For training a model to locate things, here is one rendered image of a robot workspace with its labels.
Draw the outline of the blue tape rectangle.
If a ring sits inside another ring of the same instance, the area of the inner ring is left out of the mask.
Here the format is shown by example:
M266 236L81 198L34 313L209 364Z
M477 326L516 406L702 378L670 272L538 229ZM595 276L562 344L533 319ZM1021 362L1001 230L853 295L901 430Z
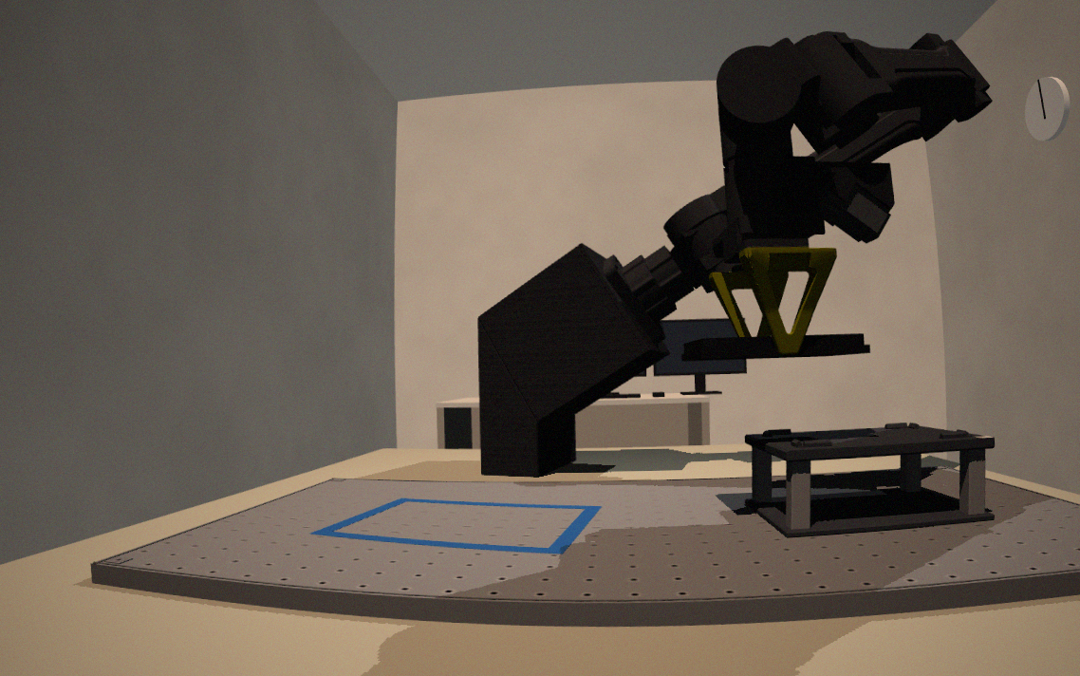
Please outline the blue tape rectangle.
M559 535L550 547L501 547L501 545L486 545L486 544L472 544L472 543L458 543L458 542L445 542L445 541L433 541L433 540L420 540L420 539L399 539L397 537L388 536L376 536L376 535L348 535L333 532L333 530L338 530L347 525L352 524L352 522L357 522L365 519L370 516L383 512L392 506L397 506L406 501L411 502L428 502L428 503L445 503L445 504L463 504L463 505L483 505L483 506L530 506L530 508L559 508L559 509L585 509L576 520L565 529L565 531ZM468 501L449 501L449 500L431 500L430 498L397 498L396 501L392 501L383 506L378 506L362 513L360 516L354 516L346 520L335 522L335 524L325 527L321 530L315 530L315 532L310 535L327 535L336 537L345 537L345 539L364 539L383 542L394 542L404 544L415 544L415 545L427 545L427 547L462 547L462 549L476 549L476 550L490 550L490 551L504 551L504 552L521 552L521 553L540 553L540 554L563 554L567 547L576 540L576 537L584 530L588 523L596 516L598 510L602 506L573 506L573 505L540 505L540 504L513 504L513 503L490 503L490 502L468 502Z

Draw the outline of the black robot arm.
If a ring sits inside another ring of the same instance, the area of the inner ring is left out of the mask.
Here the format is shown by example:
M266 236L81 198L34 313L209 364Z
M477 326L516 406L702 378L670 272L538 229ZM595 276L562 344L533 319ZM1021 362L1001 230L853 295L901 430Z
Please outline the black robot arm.
M993 102L991 85L962 50L943 42L924 33L910 49L874 48L823 31L795 45L784 38L735 50L716 78L723 167L761 151L789 154L770 157L777 215L821 215L858 242L877 239L895 201L890 163L873 161ZM813 154L793 156L794 122ZM662 246L624 267L615 254L605 260L605 276L653 344L665 339L661 319L675 302L701 286L712 292L712 272L733 272L735 263L713 257L712 241L727 227L723 184L664 224L672 251Z

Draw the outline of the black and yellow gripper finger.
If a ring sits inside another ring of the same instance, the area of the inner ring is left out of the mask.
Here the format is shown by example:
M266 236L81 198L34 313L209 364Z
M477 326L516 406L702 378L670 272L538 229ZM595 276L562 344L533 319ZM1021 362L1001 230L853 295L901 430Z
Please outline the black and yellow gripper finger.
M770 283L772 283L777 306L780 307L783 293L786 288L786 281L789 278L789 271L768 272L768 276L770 278ZM752 337L733 296L733 290L751 288L745 271L712 272L708 275L708 282L716 293L720 305L723 305L723 311L726 312L728 319L733 323L737 337ZM760 336L772 336L768 330L768 326L766 326L764 315L756 337Z
M835 247L745 247L740 262L762 312L768 330L780 355L796 355L816 308L816 301L827 283L837 257ZM809 274L791 333L786 333L768 272L807 271Z

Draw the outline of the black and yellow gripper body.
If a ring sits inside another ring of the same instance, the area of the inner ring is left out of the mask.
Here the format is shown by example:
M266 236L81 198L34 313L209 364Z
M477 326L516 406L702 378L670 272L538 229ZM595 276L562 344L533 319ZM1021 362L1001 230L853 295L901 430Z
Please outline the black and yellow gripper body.
M723 168L728 227L712 241L713 257L723 263L740 263L745 247L808 247L808 238L825 234L824 216L775 214L772 156L789 154L761 151Z

